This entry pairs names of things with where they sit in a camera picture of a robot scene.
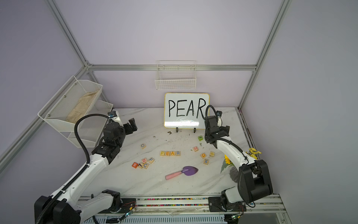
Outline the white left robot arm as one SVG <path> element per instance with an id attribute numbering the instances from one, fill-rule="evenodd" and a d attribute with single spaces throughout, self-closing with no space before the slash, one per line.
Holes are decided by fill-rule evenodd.
<path id="1" fill-rule="evenodd" d="M 116 158 L 125 137 L 137 131 L 135 119 L 123 124 L 116 112 L 109 112 L 105 116 L 108 123 L 105 124 L 100 143 L 90 153 L 78 133 L 80 123 L 89 117 L 80 118 L 74 126 L 75 137 L 85 153 L 86 163 L 50 196 L 37 199 L 34 204 L 37 224 L 81 224 L 99 212 L 108 210 L 118 213 L 124 207 L 121 194 L 109 189 L 83 203 L 78 200 L 96 176 Z"/>

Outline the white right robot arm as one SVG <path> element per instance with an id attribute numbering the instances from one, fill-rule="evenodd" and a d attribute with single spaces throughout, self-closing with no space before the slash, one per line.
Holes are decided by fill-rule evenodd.
<path id="1" fill-rule="evenodd" d="M 220 126 L 217 116 L 206 116 L 205 141 L 219 149 L 238 172 L 237 186 L 222 191 L 220 207 L 223 211 L 255 206 L 255 201 L 273 194 L 269 168 L 264 160 L 251 157 L 229 137 L 229 126 Z"/>

